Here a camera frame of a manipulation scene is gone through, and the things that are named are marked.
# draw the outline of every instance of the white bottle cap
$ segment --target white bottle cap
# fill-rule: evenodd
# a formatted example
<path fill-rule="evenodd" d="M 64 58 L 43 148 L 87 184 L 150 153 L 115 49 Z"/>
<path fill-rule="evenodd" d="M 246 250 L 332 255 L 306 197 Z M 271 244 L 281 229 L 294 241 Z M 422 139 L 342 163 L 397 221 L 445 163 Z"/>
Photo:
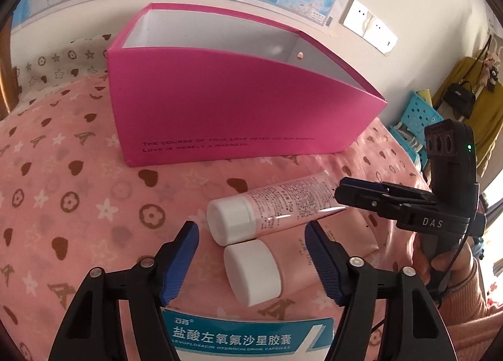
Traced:
<path fill-rule="evenodd" d="M 208 204 L 206 219 L 213 239 L 220 246 L 255 238 L 255 216 L 242 195 L 212 200 Z"/>
<path fill-rule="evenodd" d="M 261 240 L 227 246 L 223 251 L 223 262 L 232 291 L 244 306 L 254 306 L 280 296 L 278 265 Z"/>

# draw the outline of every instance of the white wall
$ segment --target white wall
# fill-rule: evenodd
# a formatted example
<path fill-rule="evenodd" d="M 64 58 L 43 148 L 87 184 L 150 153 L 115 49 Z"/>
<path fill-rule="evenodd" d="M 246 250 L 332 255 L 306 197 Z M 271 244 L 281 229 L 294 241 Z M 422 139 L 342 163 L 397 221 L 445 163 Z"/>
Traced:
<path fill-rule="evenodd" d="M 321 28 L 271 5 L 268 10 L 246 3 L 249 0 L 242 1 L 93 0 L 79 3 L 16 31 L 12 38 L 13 64 L 23 64 L 40 53 L 65 47 L 71 40 L 118 32 L 150 2 L 232 8 L 302 29 L 328 46 L 388 100 L 388 107 L 381 114 L 387 124 L 399 117 L 409 91 L 435 91 L 462 56 L 471 55 L 481 46 L 487 30 L 484 0 L 359 0 L 398 36 L 397 46 L 384 56 L 336 20 L 330 28 Z"/>

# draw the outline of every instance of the person's hand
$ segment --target person's hand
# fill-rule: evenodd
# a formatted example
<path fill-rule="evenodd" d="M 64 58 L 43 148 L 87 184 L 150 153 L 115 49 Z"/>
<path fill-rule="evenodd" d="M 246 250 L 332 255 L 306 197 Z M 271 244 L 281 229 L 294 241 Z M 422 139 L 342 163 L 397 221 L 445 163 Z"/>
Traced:
<path fill-rule="evenodd" d="M 449 264 L 451 263 L 452 258 L 456 254 L 456 250 L 451 252 L 442 253 L 441 255 L 435 257 L 431 262 L 431 267 L 435 270 L 445 271 Z M 412 265 L 416 270 L 416 273 L 419 275 L 421 280 L 425 285 L 429 283 L 430 275 L 430 263 L 429 260 L 424 255 L 421 250 L 421 235 L 416 233 L 414 237 L 414 245 L 412 252 Z M 453 263 L 451 270 L 451 278 L 449 280 L 449 286 L 455 286 L 459 283 L 465 281 L 473 268 L 473 256 L 471 253 L 471 248 L 469 243 L 465 243 L 463 249 L 459 253 L 456 261 Z"/>

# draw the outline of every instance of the blue gripper pad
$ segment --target blue gripper pad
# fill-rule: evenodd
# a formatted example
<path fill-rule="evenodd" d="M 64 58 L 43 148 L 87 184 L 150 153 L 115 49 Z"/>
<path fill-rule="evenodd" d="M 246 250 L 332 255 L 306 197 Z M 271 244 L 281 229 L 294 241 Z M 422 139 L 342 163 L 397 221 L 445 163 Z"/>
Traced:
<path fill-rule="evenodd" d="M 185 233 L 185 237 L 179 240 L 183 233 Z M 199 244 L 199 228 L 194 222 L 186 222 L 172 243 L 174 248 L 178 248 L 178 250 L 164 274 L 164 286 L 159 295 L 164 307 L 171 299 L 178 296 L 182 288 L 182 283 Z"/>
<path fill-rule="evenodd" d="M 342 245 L 332 242 L 316 220 L 305 230 L 306 247 L 323 284 L 326 295 L 345 306 L 350 292 L 346 288 L 349 276 L 346 262 L 349 259 Z"/>

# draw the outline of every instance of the screw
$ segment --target screw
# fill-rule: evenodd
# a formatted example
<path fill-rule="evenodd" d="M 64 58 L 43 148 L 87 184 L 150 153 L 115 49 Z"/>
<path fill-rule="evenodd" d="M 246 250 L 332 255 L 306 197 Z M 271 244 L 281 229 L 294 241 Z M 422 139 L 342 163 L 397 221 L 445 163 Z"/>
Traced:
<path fill-rule="evenodd" d="M 362 267 L 365 264 L 365 261 L 361 257 L 352 257 L 349 259 L 349 263 L 354 267 Z"/>
<path fill-rule="evenodd" d="M 416 271 L 410 266 L 404 267 L 402 269 L 402 271 L 403 271 L 403 274 L 406 276 L 415 276 L 416 275 Z"/>
<path fill-rule="evenodd" d="M 98 276 L 101 276 L 101 269 L 99 267 L 95 267 L 94 269 L 91 269 L 91 271 L 89 272 L 89 276 L 91 277 L 98 277 Z"/>
<path fill-rule="evenodd" d="M 140 262 L 141 267 L 152 267 L 154 266 L 154 259 L 153 257 L 145 257 L 141 262 Z"/>

